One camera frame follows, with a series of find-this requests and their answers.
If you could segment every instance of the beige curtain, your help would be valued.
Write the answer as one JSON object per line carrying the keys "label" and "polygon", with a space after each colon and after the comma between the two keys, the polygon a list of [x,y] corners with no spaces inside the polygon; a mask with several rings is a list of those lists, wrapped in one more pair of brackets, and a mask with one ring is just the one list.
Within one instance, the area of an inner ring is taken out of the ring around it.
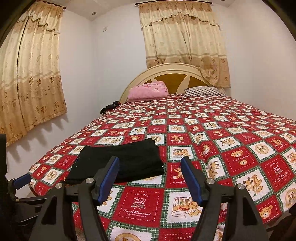
{"label": "beige curtain", "polygon": [[67,112],[58,62],[61,18],[62,7],[35,2],[0,48],[0,132],[8,145]]}
{"label": "beige curtain", "polygon": [[216,87],[230,87],[226,50],[208,3],[160,1],[139,6],[147,68],[162,63],[197,66]]}

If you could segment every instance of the pink blanket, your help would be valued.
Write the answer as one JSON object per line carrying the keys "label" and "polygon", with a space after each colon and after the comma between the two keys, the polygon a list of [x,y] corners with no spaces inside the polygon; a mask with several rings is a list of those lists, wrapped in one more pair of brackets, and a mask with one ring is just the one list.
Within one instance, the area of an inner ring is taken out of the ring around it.
{"label": "pink blanket", "polygon": [[169,95],[168,89],[163,81],[134,86],[128,94],[128,101],[135,102],[146,99],[164,98]]}

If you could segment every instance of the silver screw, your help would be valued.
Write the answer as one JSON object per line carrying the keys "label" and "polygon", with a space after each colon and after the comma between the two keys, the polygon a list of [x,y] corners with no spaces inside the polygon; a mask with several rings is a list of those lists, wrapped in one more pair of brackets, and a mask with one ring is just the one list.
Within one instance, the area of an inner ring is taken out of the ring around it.
{"label": "silver screw", "polygon": [[58,184],[56,184],[56,186],[55,186],[57,189],[60,189],[60,188],[62,188],[63,187],[63,184],[62,183],[58,183]]}
{"label": "silver screw", "polygon": [[241,183],[237,184],[237,187],[238,187],[238,189],[240,189],[240,190],[243,190],[243,189],[244,189],[244,185],[241,184]]}
{"label": "silver screw", "polygon": [[212,179],[212,178],[208,178],[208,179],[207,179],[207,183],[208,183],[208,184],[214,184],[214,183],[215,183],[215,180]]}
{"label": "silver screw", "polygon": [[91,184],[94,182],[94,179],[89,177],[88,179],[85,180],[86,183]]}

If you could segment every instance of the bed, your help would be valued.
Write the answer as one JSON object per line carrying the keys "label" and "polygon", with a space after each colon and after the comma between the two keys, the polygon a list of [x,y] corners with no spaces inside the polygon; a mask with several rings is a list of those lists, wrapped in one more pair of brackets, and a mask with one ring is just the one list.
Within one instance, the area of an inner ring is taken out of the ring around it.
{"label": "bed", "polygon": [[[168,98],[128,103],[135,85],[163,81]],[[122,145],[152,138],[160,148],[165,174],[115,184],[100,207],[110,240],[189,240],[202,208],[192,201],[180,169],[188,156],[223,185],[243,183],[264,223],[296,202],[296,123],[230,97],[185,97],[184,89],[207,86],[198,69],[161,64],[136,77],[121,106],[95,119],[49,151],[29,171],[37,195],[67,177],[85,145]],[[220,240],[227,204],[221,205],[214,240]],[[76,227],[82,228],[73,203]]]}

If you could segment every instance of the curtain rod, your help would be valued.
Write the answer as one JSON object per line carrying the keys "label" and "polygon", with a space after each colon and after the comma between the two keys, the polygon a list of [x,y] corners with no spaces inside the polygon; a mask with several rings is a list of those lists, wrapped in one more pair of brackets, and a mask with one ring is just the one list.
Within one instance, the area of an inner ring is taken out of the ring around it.
{"label": "curtain rod", "polygon": [[[148,2],[160,2],[160,1],[166,1],[166,0],[156,0],[156,1],[147,1],[147,2],[137,2],[135,3],[135,5],[139,5],[139,4],[143,4],[143,3],[148,3]],[[198,1],[198,0],[190,0],[192,2],[204,2],[204,3],[209,3],[209,4],[213,4],[212,2],[205,2],[205,1]]]}
{"label": "curtain rod", "polygon": [[52,5],[54,5],[54,6],[63,7],[64,10],[67,8],[67,7],[65,7],[65,6],[57,5],[57,4],[54,4],[54,3],[51,3],[51,2],[47,2],[47,1],[38,1],[38,2],[46,2],[46,3],[52,4]]}

